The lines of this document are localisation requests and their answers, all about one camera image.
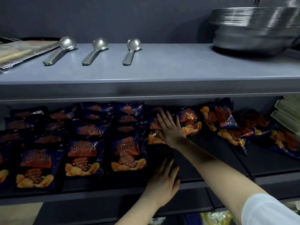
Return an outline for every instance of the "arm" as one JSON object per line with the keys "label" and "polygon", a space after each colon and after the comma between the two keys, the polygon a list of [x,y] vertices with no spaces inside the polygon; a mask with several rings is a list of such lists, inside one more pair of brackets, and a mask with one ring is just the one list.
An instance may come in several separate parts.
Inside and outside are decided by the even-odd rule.
{"label": "arm", "polygon": [[237,170],[187,140],[178,116],[176,124],[169,112],[167,116],[161,112],[157,117],[163,129],[163,134],[160,135],[163,141],[180,151],[193,164],[236,221],[242,224],[241,215],[246,200],[256,193],[267,192]]}
{"label": "arm", "polygon": [[147,225],[156,211],[167,204],[179,190],[180,180],[175,181],[179,166],[171,172],[173,160],[165,167],[166,159],[150,178],[145,192],[116,225]]}

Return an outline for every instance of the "person's right hand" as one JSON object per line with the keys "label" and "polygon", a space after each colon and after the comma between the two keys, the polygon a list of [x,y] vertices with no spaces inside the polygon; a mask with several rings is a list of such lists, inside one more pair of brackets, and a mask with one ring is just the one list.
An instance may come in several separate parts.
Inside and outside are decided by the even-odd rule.
{"label": "person's right hand", "polygon": [[167,116],[161,110],[160,114],[157,114],[157,119],[163,130],[163,133],[159,132],[159,137],[171,148],[176,148],[178,142],[182,139],[186,139],[185,134],[180,126],[179,117],[176,116],[176,124],[173,121],[170,113],[166,112]]}

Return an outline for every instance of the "hand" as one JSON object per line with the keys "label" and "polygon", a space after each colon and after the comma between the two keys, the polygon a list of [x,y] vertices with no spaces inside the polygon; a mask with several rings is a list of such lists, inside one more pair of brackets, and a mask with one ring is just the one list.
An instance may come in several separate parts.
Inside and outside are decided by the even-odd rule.
{"label": "hand", "polygon": [[176,148],[177,143],[182,139],[186,139],[186,137],[180,126],[178,115],[176,115],[175,125],[170,113],[167,111],[166,114],[167,116],[162,110],[160,114],[157,114],[157,119],[163,130],[163,134],[159,132],[158,135],[168,146]]}
{"label": "hand", "polygon": [[171,160],[171,162],[169,162],[169,164],[165,167],[166,160],[167,159],[163,161],[163,163],[155,171],[152,178],[150,178],[145,192],[141,196],[141,198],[146,199],[147,202],[154,203],[156,210],[167,204],[179,190],[180,179],[174,182],[179,166],[175,167],[170,172],[174,160]]}

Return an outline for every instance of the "white sleeve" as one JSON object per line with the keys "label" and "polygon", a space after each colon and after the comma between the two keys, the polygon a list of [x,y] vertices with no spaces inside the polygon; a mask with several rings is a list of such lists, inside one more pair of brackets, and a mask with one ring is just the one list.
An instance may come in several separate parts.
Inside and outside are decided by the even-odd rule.
{"label": "white sleeve", "polygon": [[299,225],[300,216],[268,194],[249,197],[242,209],[242,225],[283,224]]}

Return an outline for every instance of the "gray wall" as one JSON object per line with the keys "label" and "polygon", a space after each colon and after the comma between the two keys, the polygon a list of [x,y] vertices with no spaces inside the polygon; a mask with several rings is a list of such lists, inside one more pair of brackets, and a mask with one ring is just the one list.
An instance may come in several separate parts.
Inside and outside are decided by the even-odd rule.
{"label": "gray wall", "polygon": [[[262,0],[281,5],[285,0]],[[78,43],[97,37],[125,43],[211,43],[214,8],[251,6],[254,0],[1,0],[0,35],[71,36]]]}

